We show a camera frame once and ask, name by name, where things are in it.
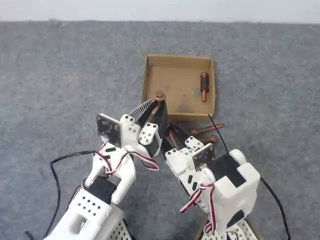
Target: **black cable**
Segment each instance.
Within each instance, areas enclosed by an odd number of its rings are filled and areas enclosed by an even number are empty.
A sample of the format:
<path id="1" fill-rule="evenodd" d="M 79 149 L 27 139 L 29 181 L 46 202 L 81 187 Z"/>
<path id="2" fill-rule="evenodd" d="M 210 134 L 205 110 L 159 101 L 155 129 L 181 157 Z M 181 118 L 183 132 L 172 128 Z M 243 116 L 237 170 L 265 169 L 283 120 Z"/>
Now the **black cable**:
<path id="1" fill-rule="evenodd" d="M 273 198 L 275 199 L 276 203 L 278 204 L 280 211 L 281 211 L 281 215 L 282 215 L 282 219 L 283 219 L 283 224 L 285 227 L 285 232 L 286 235 L 288 236 L 288 240 L 291 240 L 291 235 L 289 232 L 289 228 L 288 228 L 288 223 L 287 223 L 287 219 L 286 219 L 286 214 L 285 214 L 285 210 L 282 207 L 282 204 L 278 198 L 278 196 L 276 195 L 276 193 L 272 190 L 272 188 L 270 187 L 270 185 L 266 182 L 266 180 L 264 180 L 264 178 L 261 176 L 260 177 L 260 181 L 265 185 L 265 187 L 269 190 L 269 192 L 271 193 L 271 195 L 273 196 Z"/>
<path id="2" fill-rule="evenodd" d="M 50 162 L 50 168 L 51 168 L 54 180 L 55 180 L 55 185 L 56 185 L 56 189 L 57 189 L 57 193 L 58 194 L 57 194 L 57 201 L 56 201 L 55 211 L 54 211 L 53 217 L 52 217 L 52 219 L 50 221 L 50 224 L 49 224 L 47 230 L 45 231 L 43 239 L 45 239 L 49 235 L 50 229 L 52 228 L 52 225 L 54 224 L 55 218 L 57 216 L 57 213 L 58 213 L 58 210 L 59 210 L 59 207 L 60 207 L 61 189 L 60 189 L 59 179 L 58 179 L 57 173 L 56 173 L 55 168 L 54 168 L 54 164 L 59 162 L 59 161 L 61 161 L 61 160 L 63 160 L 63 159 L 67 159 L 67 158 L 71 158 L 71 157 L 75 157 L 75 156 L 79 156 L 79 155 L 94 154 L 96 152 L 97 152 L 97 150 L 78 151 L 78 152 L 74 152 L 74 153 L 71 153 L 71 154 L 68 154 L 68 155 L 60 156 L 60 157 L 58 157 L 55 160 Z M 35 240 L 35 238 L 31 235 L 30 232 L 25 231 L 24 233 L 29 237 L 30 240 Z"/>
<path id="3" fill-rule="evenodd" d="M 215 127 L 215 130 L 216 130 L 217 133 L 219 134 L 219 137 L 221 138 L 221 141 L 222 141 L 222 143 L 223 143 L 223 145 L 224 145 L 224 148 L 225 148 L 226 152 L 229 153 L 228 148 L 227 148 L 227 145 L 226 145 L 226 143 L 225 143 L 225 141 L 224 141 L 224 138 L 221 136 L 221 134 L 220 134 L 220 132 L 219 132 L 219 129 L 216 127 L 214 120 L 212 119 L 212 117 L 210 116 L 209 113 L 208 113 L 208 116 L 209 116 L 209 118 L 210 118 L 213 126 Z"/>
<path id="4" fill-rule="evenodd" d="M 24 233 L 29 237 L 30 240 L 35 240 L 35 238 L 32 236 L 32 234 L 29 231 L 25 231 Z"/>

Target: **copper bolt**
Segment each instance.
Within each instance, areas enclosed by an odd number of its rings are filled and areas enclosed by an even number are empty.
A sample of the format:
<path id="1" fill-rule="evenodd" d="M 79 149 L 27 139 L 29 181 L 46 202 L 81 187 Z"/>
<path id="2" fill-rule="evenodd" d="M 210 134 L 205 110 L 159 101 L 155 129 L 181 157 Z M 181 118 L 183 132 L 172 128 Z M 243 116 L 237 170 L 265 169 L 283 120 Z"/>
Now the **copper bolt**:
<path id="1" fill-rule="evenodd" d="M 198 140 L 203 144 L 208 144 L 208 143 L 215 144 L 217 142 L 217 136 L 212 135 L 211 137 L 200 138 Z"/>
<path id="2" fill-rule="evenodd" d="M 220 123 L 220 124 L 216 124 L 215 125 L 217 129 L 221 129 L 223 128 L 225 125 L 223 123 Z M 209 131 L 212 131 L 212 130 L 216 130 L 215 126 L 207 126 L 207 127 L 204 127 L 204 128 L 198 128 L 198 129 L 192 129 L 191 130 L 191 133 L 193 136 L 197 136 L 201 133 L 205 133 L 205 132 L 209 132 Z"/>
<path id="3" fill-rule="evenodd" d="M 206 102 L 207 93 L 209 92 L 209 74 L 207 72 L 200 74 L 200 91 L 202 93 L 202 102 Z"/>
<path id="4" fill-rule="evenodd" d="M 203 90 L 202 91 L 202 102 L 206 102 L 207 101 L 207 91 Z"/>
<path id="5" fill-rule="evenodd" d="M 175 147 L 175 149 L 180 150 L 180 147 L 179 147 L 179 144 L 177 142 L 177 138 L 176 138 L 175 132 L 172 131 L 172 130 L 169 130 L 169 136 L 170 136 L 171 142 L 172 142 L 173 146 Z"/>
<path id="6" fill-rule="evenodd" d="M 155 94 L 154 94 L 154 100 L 156 101 L 163 101 L 166 99 L 166 95 L 163 91 L 156 91 Z"/>

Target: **black plastic part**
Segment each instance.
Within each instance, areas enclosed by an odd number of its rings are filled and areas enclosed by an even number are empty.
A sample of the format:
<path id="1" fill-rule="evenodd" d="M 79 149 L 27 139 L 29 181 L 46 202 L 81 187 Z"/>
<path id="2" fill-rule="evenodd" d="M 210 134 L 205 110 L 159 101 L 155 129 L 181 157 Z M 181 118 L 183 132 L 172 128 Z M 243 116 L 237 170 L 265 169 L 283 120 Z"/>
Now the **black plastic part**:
<path id="1" fill-rule="evenodd" d="M 194 155 L 192 159 L 196 172 L 206 167 L 214 159 L 213 144 Z"/>
<path id="2" fill-rule="evenodd" d="M 106 204 L 111 203 L 111 196 L 116 190 L 117 186 L 108 181 L 102 176 L 98 176 L 94 182 L 89 186 L 87 191 L 98 199 L 104 201 Z"/>
<path id="3" fill-rule="evenodd" d="M 152 98 L 142 104 L 140 104 L 136 109 L 130 112 L 130 116 L 135 118 L 135 123 L 138 124 L 141 128 L 145 125 L 149 119 L 152 111 L 157 107 L 157 101 Z"/>
<path id="4" fill-rule="evenodd" d="M 121 148 L 120 124 L 102 115 L 96 116 L 99 137 L 108 138 L 108 142 Z"/>
<path id="5" fill-rule="evenodd" d="M 237 168 L 239 166 L 239 163 L 229 154 L 225 154 L 207 164 L 207 167 L 212 171 L 217 181 L 227 176 L 236 188 L 246 182 L 244 177 L 238 172 Z"/>
<path id="6" fill-rule="evenodd" d="M 201 75 L 200 76 L 200 90 L 209 91 L 209 75 Z"/>
<path id="7" fill-rule="evenodd" d="M 161 139 L 168 136 L 168 111 L 166 100 L 158 101 L 158 109 L 150 122 L 158 125 L 158 133 Z"/>
<path id="8" fill-rule="evenodd" d="M 233 215 L 233 217 L 230 219 L 226 227 L 230 228 L 231 226 L 235 225 L 237 222 L 241 221 L 244 218 L 245 218 L 245 214 L 242 210 L 240 210 L 235 215 Z"/>
<path id="9" fill-rule="evenodd" d="M 156 137 L 153 137 L 153 141 L 149 145 L 145 145 L 144 147 L 148 151 L 150 157 L 153 158 L 156 155 L 160 144 L 158 142 L 158 139 Z"/>
<path id="10" fill-rule="evenodd" d="M 183 129 L 182 127 L 174 124 L 173 122 L 169 122 L 168 128 L 173 130 L 176 137 L 178 138 L 179 142 L 182 144 L 182 146 L 186 147 L 185 141 L 191 137 L 191 133 L 187 130 Z"/>
<path id="11" fill-rule="evenodd" d="M 180 180 L 179 180 L 179 183 L 180 183 L 181 187 L 183 188 L 183 190 L 185 191 L 185 193 L 186 193 L 186 194 L 188 195 L 188 197 L 190 198 L 190 194 L 189 194 L 189 192 L 187 191 L 185 185 L 184 185 Z"/>

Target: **cardboard box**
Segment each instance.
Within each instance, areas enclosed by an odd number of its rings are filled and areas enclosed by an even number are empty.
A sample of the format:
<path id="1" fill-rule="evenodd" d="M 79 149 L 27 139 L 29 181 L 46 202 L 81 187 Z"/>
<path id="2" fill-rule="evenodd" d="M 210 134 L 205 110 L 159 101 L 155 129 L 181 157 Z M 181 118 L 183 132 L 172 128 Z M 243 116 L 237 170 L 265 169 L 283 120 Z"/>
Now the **cardboard box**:
<path id="1" fill-rule="evenodd" d="M 200 74 L 209 74 L 209 92 L 202 102 Z M 168 119 L 179 122 L 208 122 L 215 112 L 214 62 L 209 57 L 148 54 L 141 102 L 161 90 L 166 95 Z"/>

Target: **white robotic arm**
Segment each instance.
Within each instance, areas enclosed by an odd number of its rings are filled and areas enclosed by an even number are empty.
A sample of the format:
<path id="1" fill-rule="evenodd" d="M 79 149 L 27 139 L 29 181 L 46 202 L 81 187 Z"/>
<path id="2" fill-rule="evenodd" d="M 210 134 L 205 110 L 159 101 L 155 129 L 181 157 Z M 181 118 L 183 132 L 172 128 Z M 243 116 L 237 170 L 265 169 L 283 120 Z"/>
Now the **white robotic arm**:
<path id="1" fill-rule="evenodd" d="M 241 151 L 234 149 L 215 158 L 213 144 L 203 145 L 186 131 L 171 125 L 183 148 L 165 152 L 166 163 L 178 178 L 190 201 L 183 213 L 196 205 L 208 213 L 205 234 L 224 233 L 251 213 L 256 198 L 260 174 L 246 161 Z"/>
<path id="2" fill-rule="evenodd" d="M 147 122 L 157 107 L 153 119 Z M 159 167 L 151 158 L 160 152 L 167 127 L 165 99 L 150 99 L 120 121 L 100 113 L 97 116 L 98 133 L 104 142 L 92 154 L 92 170 L 76 192 L 66 213 L 46 240 L 107 240 L 122 224 L 123 212 L 116 207 L 136 179 L 132 156 Z M 121 225 L 121 232 L 126 230 Z M 130 240 L 128 232 L 124 239 Z"/>

